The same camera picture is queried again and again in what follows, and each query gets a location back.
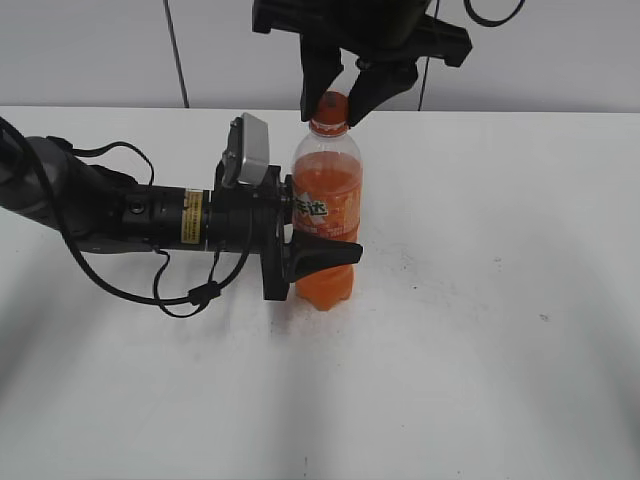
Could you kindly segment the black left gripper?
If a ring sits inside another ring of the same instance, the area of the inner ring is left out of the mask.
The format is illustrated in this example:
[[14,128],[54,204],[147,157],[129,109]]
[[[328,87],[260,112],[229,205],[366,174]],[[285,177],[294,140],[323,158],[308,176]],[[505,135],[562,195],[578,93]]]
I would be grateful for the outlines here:
[[292,185],[271,165],[258,186],[223,184],[224,166],[214,174],[214,189],[207,204],[208,251],[238,253],[232,272],[218,282],[225,289],[239,276],[248,257],[260,257],[263,298],[284,301],[290,283],[335,267],[357,264],[363,254],[358,243],[325,239],[294,230],[287,244],[287,280],[284,274],[284,226],[291,222]]

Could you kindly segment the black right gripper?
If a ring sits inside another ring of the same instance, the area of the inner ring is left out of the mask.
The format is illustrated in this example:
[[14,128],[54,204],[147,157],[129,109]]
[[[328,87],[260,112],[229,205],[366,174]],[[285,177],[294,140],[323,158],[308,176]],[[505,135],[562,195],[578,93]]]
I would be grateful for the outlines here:
[[427,15],[429,5],[404,0],[255,1],[252,30],[300,35],[302,121],[312,119],[320,99],[341,74],[340,49],[374,62],[360,71],[349,92],[347,123],[355,127],[414,86],[418,69],[411,59],[434,57],[459,67],[471,52],[467,30]]

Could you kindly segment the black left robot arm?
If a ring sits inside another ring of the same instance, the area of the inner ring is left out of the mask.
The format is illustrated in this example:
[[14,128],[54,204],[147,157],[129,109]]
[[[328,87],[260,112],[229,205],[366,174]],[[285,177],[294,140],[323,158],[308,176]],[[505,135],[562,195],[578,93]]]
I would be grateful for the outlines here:
[[58,231],[77,263],[87,254],[171,250],[257,255],[263,295],[282,301],[292,283],[357,263],[362,247],[295,231],[292,180],[269,161],[267,124],[235,118],[210,190],[141,184],[95,163],[59,137],[1,125],[1,205]]

